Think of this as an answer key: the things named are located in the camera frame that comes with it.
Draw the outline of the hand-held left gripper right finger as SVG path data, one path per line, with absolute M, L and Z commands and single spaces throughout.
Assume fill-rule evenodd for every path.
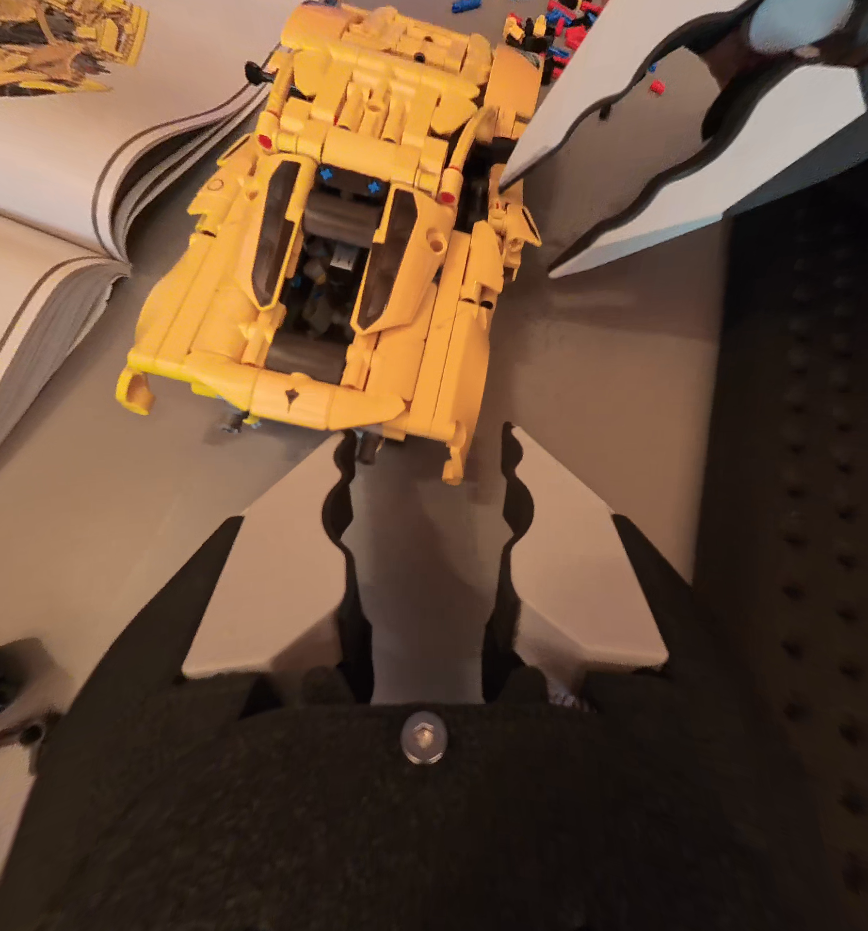
M 612 507 L 519 425 L 502 427 L 500 469 L 510 537 L 483 635 L 483 700 L 523 666 L 571 695 L 590 673 L 661 672 L 668 648 Z

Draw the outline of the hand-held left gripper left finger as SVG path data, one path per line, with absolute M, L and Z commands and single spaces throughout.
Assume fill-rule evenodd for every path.
M 353 431 L 332 434 L 243 512 L 184 678 L 259 674 L 295 701 L 309 670 L 331 668 L 371 701 L 372 627 L 344 540 L 357 449 Z

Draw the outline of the yellow toy brick car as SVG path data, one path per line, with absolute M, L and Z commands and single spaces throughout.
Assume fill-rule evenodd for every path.
M 153 287 L 115 387 L 152 376 L 271 421 L 444 444 L 464 479 L 503 286 L 541 237 L 501 175 L 536 108 L 520 52 L 402 15 L 308 2 L 265 67 L 254 132 L 196 193 L 183 256 Z

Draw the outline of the pile of red blue pins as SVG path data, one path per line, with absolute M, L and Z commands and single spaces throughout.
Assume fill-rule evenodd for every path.
M 537 69 L 538 87 L 555 86 L 602 15 L 604 2 L 547 2 L 534 17 L 507 13 L 503 42 Z

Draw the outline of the grey desk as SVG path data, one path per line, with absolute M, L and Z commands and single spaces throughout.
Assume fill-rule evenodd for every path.
M 482 411 L 465 477 L 441 481 L 442 443 L 388 440 L 350 486 L 344 540 L 372 627 L 378 705 L 482 701 L 483 632 L 497 590 L 505 423 L 521 426 L 682 574 L 692 553 L 714 383 L 723 259 L 707 227 L 624 261 L 557 281 L 548 255 L 572 237 L 583 198 L 622 199 L 661 157 L 697 134 L 702 69 L 685 54 L 662 68 L 680 106 L 634 91 L 610 123 L 591 121 L 525 182 L 544 250 L 499 296 Z M 94 669 L 119 659 L 121 684 L 95 699 L 104 762 L 134 737 L 126 689 L 175 642 L 150 619 L 122 631 L 225 521 L 243 512 L 335 432 L 265 421 L 220 429 L 226 407 L 155 379 L 154 411 L 126 412 L 114 386 L 138 313 L 184 251 L 185 209 L 214 162 L 176 185 L 137 236 L 132 277 L 48 383 L 0 451 L 0 645 L 39 639 L 48 697 L 69 710 Z

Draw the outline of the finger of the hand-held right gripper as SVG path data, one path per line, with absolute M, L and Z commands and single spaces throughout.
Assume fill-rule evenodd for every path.
M 754 2 L 609 3 L 538 106 L 499 182 L 505 191 L 553 157 L 589 115 L 620 101 L 653 62 L 700 31 L 724 27 Z
M 854 68 L 775 65 L 695 155 L 659 172 L 625 209 L 593 226 L 550 264 L 548 276 L 589 271 L 717 223 L 866 110 Z

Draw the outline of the building instruction booklet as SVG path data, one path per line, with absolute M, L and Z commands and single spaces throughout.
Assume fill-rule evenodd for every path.
M 130 275 L 136 216 L 265 96 L 291 1 L 0 1 L 0 446 Z

